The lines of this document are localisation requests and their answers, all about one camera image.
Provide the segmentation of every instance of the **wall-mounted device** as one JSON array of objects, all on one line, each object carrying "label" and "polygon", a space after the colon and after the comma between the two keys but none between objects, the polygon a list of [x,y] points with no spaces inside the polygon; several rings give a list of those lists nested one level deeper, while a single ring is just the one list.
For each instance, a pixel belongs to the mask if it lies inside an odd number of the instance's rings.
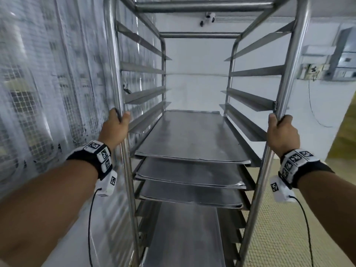
[{"label": "wall-mounted device", "polygon": [[335,53],[330,60],[330,69],[325,73],[325,80],[356,80],[356,27],[341,31]]}]

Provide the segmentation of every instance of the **tiled floor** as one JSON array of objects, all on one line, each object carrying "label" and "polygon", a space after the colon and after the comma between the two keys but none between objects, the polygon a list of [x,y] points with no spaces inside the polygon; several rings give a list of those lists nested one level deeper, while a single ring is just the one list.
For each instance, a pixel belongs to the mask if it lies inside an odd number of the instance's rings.
[{"label": "tiled floor", "polygon": [[[327,163],[341,177],[356,184],[356,161],[329,160]],[[271,176],[279,168],[274,160]],[[256,179],[258,168],[249,169]],[[308,208],[298,190],[296,197],[302,203],[310,226],[315,267],[354,266],[328,236]],[[311,266],[305,219],[297,203],[276,203],[267,187],[258,215],[245,266],[248,267],[308,267]]]}]

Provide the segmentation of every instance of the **wristband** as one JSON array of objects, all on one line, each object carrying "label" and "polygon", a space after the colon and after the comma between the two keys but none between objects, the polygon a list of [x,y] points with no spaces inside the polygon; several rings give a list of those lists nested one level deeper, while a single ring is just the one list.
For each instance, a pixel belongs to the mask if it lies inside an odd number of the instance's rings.
[{"label": "wristband", "polygon": [[312,153],[303,149],[296,149],[285,153],[281,157],[281,168],[278,176],[291,189],[297,188],[298,181],[302,176],[317,170],[334,173],[328,165],[320,161]]},{"label": "wristband", "polygon": [[98,179],[103,180],[111,170],[111,151],[106,144],[100,141],[91,141],[90,143],[78,147],[68,157],[67,160],[83,160],[95,167],[98,172]]}]

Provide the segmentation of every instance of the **wire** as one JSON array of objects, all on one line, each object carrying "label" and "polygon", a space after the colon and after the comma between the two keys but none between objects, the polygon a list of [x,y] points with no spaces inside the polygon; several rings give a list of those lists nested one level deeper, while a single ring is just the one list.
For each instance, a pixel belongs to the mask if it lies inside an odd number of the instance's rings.
[{"label": "wire", "polygon": [[95,195],[96,193],[101,190],[101,188],[98,188],[93,196],[93,199],[91,200],[91,206],[90,206],[90,211],[89,211],[89,225],[88,225],[88,251],[89,251],[89,262],[90,262],[90,266],[93,267],[93,263],[91,261],[91,253],[90,253],[90,220],[91,220],[91,210],[93,209],[93,203],[94,203],[94,199],[95,199]]},{"label": "wire", "polygon": [[322,123],[320,123],[319,121],[318,121],[318,119],[315,117],[315,115],[314,115],[314,112],[313,112],[313,109],[312,109],[312,102],[310,101],[310,80],[308,80],[308,92],[309,92],[309,105],[310,105],[310,110],[311,110],[311,113],[313,114],[313,116],[314,116],[314,119],[318,122],[318,124],[320,124],[321,126],[324,126],[324,127],[329,127],[329,128],[331,128],[331,127],[333,127],[333,126],[325,126],[325,125],[323,125]]},{"label": "wire", "polygon": [[296,197],[293,197],[293,196],[288,196],[288,197],[291,197],[292,199],[295,199],[295,200],[299,203],[300,208],[301,208],[301,210],[303,211],[304,218],[305,218],[305,222],[306,222],[306,229],[307,229],[307,231],[308,231],[308,241],[309,241],[309,251],[310,251],[311,267],[314,267],[312,244],[311,244],[312,241],[311,241],[311,239],[310,239],[310,230],[309,230],[308,219],[306,218],[305,211],[304,211],[303,206],[301,205],[300,201],[298,201],[298,199],[297,199]]}]

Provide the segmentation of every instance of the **white wall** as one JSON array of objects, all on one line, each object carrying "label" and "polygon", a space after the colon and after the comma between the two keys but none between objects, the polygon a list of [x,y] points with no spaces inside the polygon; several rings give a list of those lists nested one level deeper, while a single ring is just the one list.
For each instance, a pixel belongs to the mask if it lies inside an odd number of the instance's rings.
[{"label": "white wall", "polygon": [[[274,32],[288,21],[266,22],[244,39],[239,49],[243,49],[264,35]],[[167,14],[157,15],[157,27],[164,32],[241,32],[249,22],[216,22],[200,27],[199,19]],[[340,23],[311,22],[304,40],[305,45],[332,45]],[[342,29],[350,24],[343,24]],[[285,61],[290,35],[248,53],[236,60],[235,71],[281,65]],[[166,39],[168,73],[228,74],[229,62],[224,62],[231,54],[233,39]],[[326,57],[304,57],[302,62],[324,63]],[[172,104],[168,109],[219,110],[225,102],[227,77],[217,75],[168,75],[167,100]],[[233,88],[275,100],[280,76],[234,78]],[[309,107],[308,81],[296,80],[289,102],[287,114],[293,115],[293,125],[298,129],[303,148],[325,159],[336,136],[345,112],[356,90],[356,83],[315,81],[310,82],[311,104],[319,122],[332,126],[326,128],[317,123]],[[242,103],[231,99],[230,103],[262,129],[267,130],[269,112],[254,112]],[[255,152],[262,157],[265,143],[250,142]]]}]

